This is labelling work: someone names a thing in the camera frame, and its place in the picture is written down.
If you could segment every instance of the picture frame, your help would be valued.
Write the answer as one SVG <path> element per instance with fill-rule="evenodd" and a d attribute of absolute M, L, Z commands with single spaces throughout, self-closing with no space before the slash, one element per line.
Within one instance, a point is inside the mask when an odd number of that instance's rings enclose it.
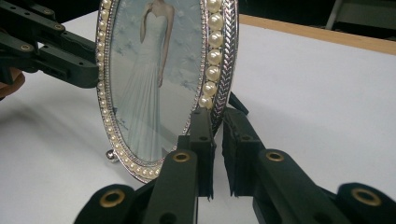
<path fill-rule="evenodd" d="M 147 183 L 205 107 L 212 131 L 231 92 L 237 2 L 103 0 L 96 61 L 99 106 L 114 155 Z"/>

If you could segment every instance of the table surface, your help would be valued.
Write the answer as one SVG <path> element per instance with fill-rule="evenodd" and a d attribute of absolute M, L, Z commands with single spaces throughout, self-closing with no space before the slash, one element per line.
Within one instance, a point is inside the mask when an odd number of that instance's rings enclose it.
<path fill-rule="evenodd" d="M 65 24 L 94 40 L 96 13 Z M 316 184 L 360 182 L 396 199 L 396 56 L 241 24 L 233 92 L 268 148 Z M 111 184 L 138 189 L 110 149 L 96 91 L 40 72 L 0 103 L 0 223 L 72 223 Z M 215 198 L 199 223 L 257 223 L 251 198 L 230 197 L 220 129 Z"/>

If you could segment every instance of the pearl bead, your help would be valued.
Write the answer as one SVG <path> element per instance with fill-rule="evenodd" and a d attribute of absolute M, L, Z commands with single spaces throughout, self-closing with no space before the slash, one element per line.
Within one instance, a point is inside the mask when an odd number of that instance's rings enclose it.
<path fill-rule="evenodd" d="M 107 29 L 107 21 L 99 21 L 99 28 L 105 31 Z"/>
<path fill-rule="evenodd" d="M 206 78 L 210 81 L 217 81 L 220 77 L 220 69 L 216 66 L 210 66 L 206 69 Z"/>
<path fill-rule="evenodd" d="M 211 13 L 216 13 L 221 8 L 221 0 L 207 0 L 206 5 Z"/>
<path fill-rule="evenodd" d="M 103 43 L 103 42 L 98 42 L 97 48 L 98 48 L 100 51 L 104 51 L 104 50 L 105 50 L 105 43 Z"/>
<path fill-rule="evenodd" d="M 107 105 L 106 100 L 100 101 L 99 105 L 100 105 L 101 107 L 106 106 L 106 105 Z"/>
<path fill-rule="evenodd" d="M 110 124 L 111 123 L 111 119 L 110 118 L 103 118 L 103 121 L 105 122 L 105 124 Z"/>
<path fill-rule="evenodd" d="M 207 55 L 207 60 L 212 65 L 217 65 L 221 62 L 221 53 L 218 49 L 212 49 Z"/>
<path fill-rule="evenodd" d="M 206 82 L 204 85 L 204 94 L 206 96 L 213 96 L 216 91 L 218 91 L 218 88 L 216 87 L 216 84 L 213 82 Z"/>
<path fill-rule="evenodd" d="M 102 90 L 105 87 L 105 83 L 103 81 L 98 82 L 98 89 Z"/>
<path fill-rule="evenodd" d="M 110 9 L 110 7 L 111 7 L 111 1 L 109 1 L 109 0 L 103 0 L 103 1 L 102 1 L 102 7 L 105 8 L 105 9 Z"/>
<path fill-rule="evenodd" d="M 98 38 L 99 38 L 100 41 L 105 41 L 105 39 L 106 39 L 106 33 L 103 32 L 103 31 L 99 31 L 99 32 L 98 32 Z"/>
<path fill-rule="evenodd" d="M 108 19 L 108 10 L 107 9 L 103 9 L 100 12 L 100 15 L 102 16 L 102 20 L 107 21 L 107 19 Z"/>
<path fill-rule="evenodd" d="M 106 94 L 105 94 L 104 91 L 99 91 L 98 95 L 99 95 L 99 97 L 102 98 L 102 99 L 106 97 Z"/>
<path fill-rule="evenodd" d="M 223 35 L 220 31 L 215 31 L 209 36 L 209 45 L 212 48 L 218 48 L 223 43 Z"/>
<path fill-rule="evenodd" d="M 199 99 L 199 106 L 200 107 L 206 107 L 207 109 L 212 108 L 213 103 L 212 103 L 212 99 L 209 96 L 201 96 L 201 98 Z"/>
<path fill-rule="evenodd" d="M 223 18 L 219 13 L 215 13 L 209 17 L 209 28 L 213 31 L 215 30 L 221 30 L 223 27 Z"/>
<path fill-rule="evenodd" d="M 112 127 L 108 127 L 108 128 L 107 128 L 107 132 L 108 132 L 108 133 L 113 133 L 113 131 L 114 131 L 114 130 L 113 130 Z"/>
<path fill-rule="evenodd" d="M 99 62 L 102 62 L 103 59 L 105 58 L 105 55 L 104 55 L 102 52 L 98 52 L 98 53 L 96 54 L 96 58 L 97 58 L 97 60 L 98 60 Z"/>

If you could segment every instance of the metal grommet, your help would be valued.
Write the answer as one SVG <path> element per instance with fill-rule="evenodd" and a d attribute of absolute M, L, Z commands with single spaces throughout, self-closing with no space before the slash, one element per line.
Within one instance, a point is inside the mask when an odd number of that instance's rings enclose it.
<path fill-rule="evenodd" d="M 268 160 L 270 161 L 283 161 L 285 160 L 285 158 L 283 157 L 282 154 L 278 153 L 278 152 L 267 152 L 265 154 L 265 156 L 267 157 Z"/>
<path fill-rule="evenodd" d="M 54 27 L 57 30 L 63 30 L 64 29 L 64 27 L 61 24 L 56 24 Z"/>
<path fill-rule="evenodd" d="M 381 199 L 368 189 L 356 188 L 352 190 L 352 196 L 361 203 L 371 206 L 381 205 Z"/>
<path fill-rule="evenodd" d="M 190 160 L 190 155 L 184 152 L 179 152 L 173 156 L 174 161 L 184 162 Z"/>
<path fill-rule="evenodd" d="M 22 50 L 30 50 L 30 46 L 29 45 L 21 45 L 21 49 Z"/>
<path fill-rule="evenodd" d="M 116 196 L 116 198 L 114 200 L 109 200 L 109 196 L 110 195 L 114 195 Z M 122 201 L 125 199 L 125 193 L 120 190 L 120 189 L 111 189 L 108 192 L 106 192 L 102 198 L 100 199 L 99 204 L 102 207 L 105 208 L 110 208 L 110 207 L 114 207 L 119 203 L 122 203 Z"/>

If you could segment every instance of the photograph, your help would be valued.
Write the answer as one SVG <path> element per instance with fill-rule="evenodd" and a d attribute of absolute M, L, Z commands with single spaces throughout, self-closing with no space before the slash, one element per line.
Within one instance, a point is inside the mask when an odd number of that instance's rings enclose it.
<path fill-rule="evenodd" d="M 199 1 L 120 1 L 110 42 L 113 112 L 130 152 L 161 160 L 183 134 L 201 85 Z"/>

